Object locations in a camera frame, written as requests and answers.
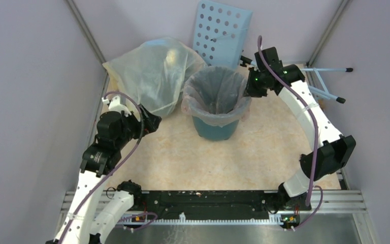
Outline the pink plastic trash bag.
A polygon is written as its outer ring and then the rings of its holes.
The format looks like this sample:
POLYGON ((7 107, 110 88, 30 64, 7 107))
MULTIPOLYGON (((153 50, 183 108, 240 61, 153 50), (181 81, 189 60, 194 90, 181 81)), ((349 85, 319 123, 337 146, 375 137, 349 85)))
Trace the pink plastic trash bag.
POLYGON ((210 126, 224 127, 249 116, 247 78, 233 69, 208 66, 191 75, 182 90, 181 111, 210 126))

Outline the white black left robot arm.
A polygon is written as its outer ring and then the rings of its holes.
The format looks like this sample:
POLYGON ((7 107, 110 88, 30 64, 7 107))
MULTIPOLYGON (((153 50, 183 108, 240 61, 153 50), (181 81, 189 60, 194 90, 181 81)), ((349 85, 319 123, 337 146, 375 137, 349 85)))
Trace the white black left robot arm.
POLYGON ((155 132, 162 120, 138 105, 140 117, 119 105, 103 113, 97 122, 93 144, 83 153, 79 179, 62 227, 49 243, 105 243, 124 213, 142 205, 141 186, 122 182, 106 207, 96 209, 109 178, 134 153, 122 158, 121 150, 131 141, 139 145, 142 137, 155 132))

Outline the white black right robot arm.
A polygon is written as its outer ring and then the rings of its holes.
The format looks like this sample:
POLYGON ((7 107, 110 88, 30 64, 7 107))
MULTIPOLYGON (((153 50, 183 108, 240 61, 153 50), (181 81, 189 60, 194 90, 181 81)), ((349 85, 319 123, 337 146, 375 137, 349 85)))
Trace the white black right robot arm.
POLYGON ((249 68, 245 95, 252 98, 277 95, 291 110, 305 132, 312 152, 300 156, 300 168, 281 183, 270 204, 274 210, 292 209, 298 198, 309 201, 315 183, 342 169, 355 146, 353 136, 345 136, 327 118, 315 100, 305 76, 296 65, 284 66, 275 47, 259 50, 249 68))

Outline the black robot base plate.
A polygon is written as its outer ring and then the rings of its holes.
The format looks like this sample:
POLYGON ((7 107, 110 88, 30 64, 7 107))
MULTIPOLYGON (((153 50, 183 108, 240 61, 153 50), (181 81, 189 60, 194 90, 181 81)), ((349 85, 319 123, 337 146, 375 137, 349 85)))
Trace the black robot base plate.
POLYGON ((132 211, 153 212, 159 220, 176 220, 184 214, 188 220, 266 220, 279 211, 311 210, 306 194, 286 197, 280 191, 148 191, 135 198, 132 211))

